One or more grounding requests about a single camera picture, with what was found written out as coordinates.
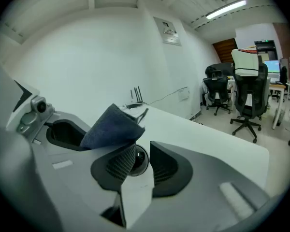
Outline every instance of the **ceiling light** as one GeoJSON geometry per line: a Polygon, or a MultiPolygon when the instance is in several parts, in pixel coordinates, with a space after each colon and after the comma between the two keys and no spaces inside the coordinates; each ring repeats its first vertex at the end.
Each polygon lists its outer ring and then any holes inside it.
{"type": "Polygon", "coordinates": [[[229,3],[226,6],[223,6],[217,10],[214,10],[213,12],[209,13],[206,15],[207,19],[212,19],[214,17],[216,17],[217,15],[226,13],[227,11],[236,9],[238,7],[244,6],[246,5],[246,0],[237,0],[235,2],[229,3]]]}

